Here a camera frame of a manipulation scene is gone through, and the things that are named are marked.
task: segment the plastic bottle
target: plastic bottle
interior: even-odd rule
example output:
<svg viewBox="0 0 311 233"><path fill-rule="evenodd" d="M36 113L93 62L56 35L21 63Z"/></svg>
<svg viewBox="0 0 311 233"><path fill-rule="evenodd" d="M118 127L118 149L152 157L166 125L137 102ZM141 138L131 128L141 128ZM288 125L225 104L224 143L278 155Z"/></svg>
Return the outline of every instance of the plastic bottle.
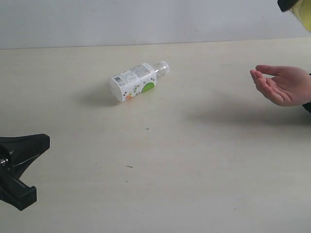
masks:
<svg viewBox="0 0 311 233"><path fill-rule="evenodd" d="M110 90L123 103L155 87L161 77L169 72L170 67L166 62L155 65L143 63L112 77L109 82Z"/></svg>

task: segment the white wall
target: white wall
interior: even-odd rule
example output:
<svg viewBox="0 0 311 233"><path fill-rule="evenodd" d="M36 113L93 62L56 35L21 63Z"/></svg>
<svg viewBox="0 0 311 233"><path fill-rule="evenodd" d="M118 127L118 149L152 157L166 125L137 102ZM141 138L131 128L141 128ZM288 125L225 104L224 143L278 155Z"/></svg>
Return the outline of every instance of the white wall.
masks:
<svg viewBox="0 0 311 233"><path fill-rule="evenodd" d="M302 37L277 0L0 0L0 49Z"/></svg>

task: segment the open palm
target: open palm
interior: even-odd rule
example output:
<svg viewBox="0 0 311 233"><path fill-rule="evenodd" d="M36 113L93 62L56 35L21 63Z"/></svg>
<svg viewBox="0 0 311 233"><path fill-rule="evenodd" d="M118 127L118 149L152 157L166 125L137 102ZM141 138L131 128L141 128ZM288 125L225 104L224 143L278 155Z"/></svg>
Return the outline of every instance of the open palm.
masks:
<svg viewBox="0 0 311 233"><path fill-rule="evenodd" d="M277 105L295 106L311 102L311 76L303 69L259 65L250 73L257 90Z"/></svg>

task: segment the black sleeve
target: black sleeve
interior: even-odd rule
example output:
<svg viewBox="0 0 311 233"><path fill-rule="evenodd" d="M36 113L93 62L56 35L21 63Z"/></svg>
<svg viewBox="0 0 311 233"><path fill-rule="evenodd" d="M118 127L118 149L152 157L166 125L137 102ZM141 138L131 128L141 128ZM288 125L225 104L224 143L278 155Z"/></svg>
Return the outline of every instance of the black sleeve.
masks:
<svg viewBox="0 0 311 233"><path fill-rule="evenodd" d="M309 112L311 113L311 103L306 103L303 105L303 107Z"/></svg>

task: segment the barcode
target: barcode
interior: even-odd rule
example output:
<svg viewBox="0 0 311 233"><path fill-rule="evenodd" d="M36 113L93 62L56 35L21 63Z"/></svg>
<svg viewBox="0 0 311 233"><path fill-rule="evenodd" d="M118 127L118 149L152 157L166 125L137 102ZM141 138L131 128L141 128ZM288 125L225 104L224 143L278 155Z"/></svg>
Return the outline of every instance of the barcode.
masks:
<svg viewBox="0 0 311 233"><path fill-rule="evenodd" d="M119 86L124 86L124 82L120 77L115 77L114 80L119 84Z"/></svg>

